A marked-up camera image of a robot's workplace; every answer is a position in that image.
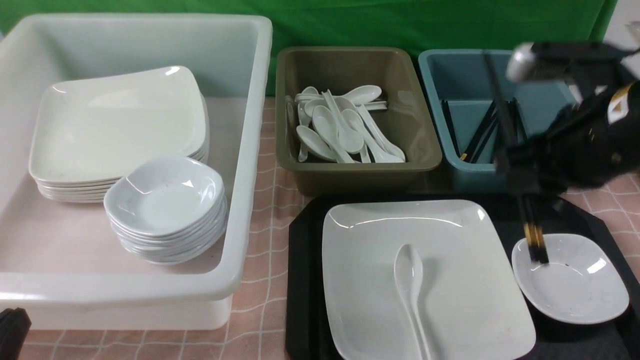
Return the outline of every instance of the black tray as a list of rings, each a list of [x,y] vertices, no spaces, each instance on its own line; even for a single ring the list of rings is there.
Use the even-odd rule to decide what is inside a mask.
[[[289,226],[289,285],[285,347],[291,360],[341,360],[333,344],[324,303],[322,229],[332,207],[355,202],[466,199],[489,214],[509,261],[515,243],[524,237],[517,203],[504,194],[331,196],[313,200]],[[606,225],[557,197],[539,197],[539,220],[546,233],[574,233],[595,241],[607,254],[627,286],[630,306],[617,319],[598,325],[569,325],[552,320],[529,305],[536,344],[522,359],[640,359],[640,284]]]

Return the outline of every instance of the green backdrop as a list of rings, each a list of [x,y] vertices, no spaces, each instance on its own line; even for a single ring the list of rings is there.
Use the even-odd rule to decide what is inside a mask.
[[[200,12],[269,17],[275,56],[296,45],[511,49],[526,40],[600,40],[616,0],[0,0],[0,30],[44,12]]]

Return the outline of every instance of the teal bin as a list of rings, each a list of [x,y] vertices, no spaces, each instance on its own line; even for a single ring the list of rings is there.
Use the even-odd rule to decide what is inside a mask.
[[[528,137],[546,130],[560,109],[575,102],[568,86],[561,81],[513,83],[507,80],[505,73],[511,51],[488,52],[498,72],[505,100],[514,97],[518,100]],[[483,51],[429,50],[420,54],[418,64],[455,190],[462,193],[504,192],[504,177],[496,175],[491,159],[495,132],[478,162],[465,163],[456,155],[441,105],[442,100],[449,102],[458,149],[463,152],[493,101]]]

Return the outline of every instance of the square white plate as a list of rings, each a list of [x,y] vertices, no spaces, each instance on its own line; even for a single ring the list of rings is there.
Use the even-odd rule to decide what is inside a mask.
[[[29,172],[45,183],[117,179],[161,154],[191,156],[205,133],[200,89],[185,67],[66,81],[43,94]]]
[[[324,219],[324,295],[345,359],[419,358],[394,286],[405,243],[424,264],[419,308],[434,360],[511,360],[532,349],[531,315],[480,205],[381,202],[336,206]]]

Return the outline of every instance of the black chopstick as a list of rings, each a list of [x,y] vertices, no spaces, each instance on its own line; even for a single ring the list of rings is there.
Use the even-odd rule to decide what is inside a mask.
[[[480,142],[480,145],[478,145],[478,147],[474,151],[473,156],[471,156],[471,161],[469,161],[469,162],[471,162],[473,164],[478,162],[478,158],[480,158],[480,155],[482,154],[482,151],[486,147],[486,143],[489,142],[489,139],[491,138],[491,135],[493,134],[493,131],[495,130],[495,128],[497,126],[498,126],[498,118],[497,118],[497,116],[495,116],[495,113],[493,113],[491,126],[489,127],[489,131],[486,132],[486,135],[484,136],[484,138]]]
[[[486,113],[484,113],[484,117],[482,121],[480,121],[480,125],[478,125],[478,128],[476,129],[476,133],[473,135],[471,141],[467,145],[467,150],[465,150],[465,152],[460,155],[460,160],[468,161],[468,159],[473,157],[473,155],[477,151],[480,140],[482,140],[482,137],[486,133],[486,130],[489,128],[489,126],[491,126],[494,110],[495,101],[492,101],[491,105],[489,105],[489,108],[486,110]]]
[[[451,119],[451,110],[449,109],[449,102],[442,101],[442,112],[444,113],[444,120],[447,122],[449,128],[449,134],[451,135],[451,142],[453,142],[453,149],[456,151],[456,156],[460,157],[460,149],[458,148],[458,138],[456,138],[456,130],[453,127],[453,120]]]
[[[522,113],[520,112],[520,103],[515,97],[511,100],[511,107],[513,109],[513,122],[515,123],[514,129],[516,132],[520,132],[522,140],[527,141],[527,131],[524,128],[524,121],[522,120]]]
[[[505,145],[514,146],[518,140],[513,129],[513,122],[509,116],[509,110],[504,102],[502,90],[500,90],[500,85],[498,84],[498,74],[493,66],[493,60],[491,59],[491,55],[486,52],[484,53],[484,62],[489,72],[489,84],[496,97],[498,116],[500,124],[502,125],[502,132],[504,133]],[[528,195],[522,194],[517,194],[516,199],[518,201],[518,207],[520,208],[520,217],[524,221],[524,233],[527,238],[531,261],[546,264],[549,262],[547,248],[544,238],[542,237],[542,228],[538,225],[533,200]]]

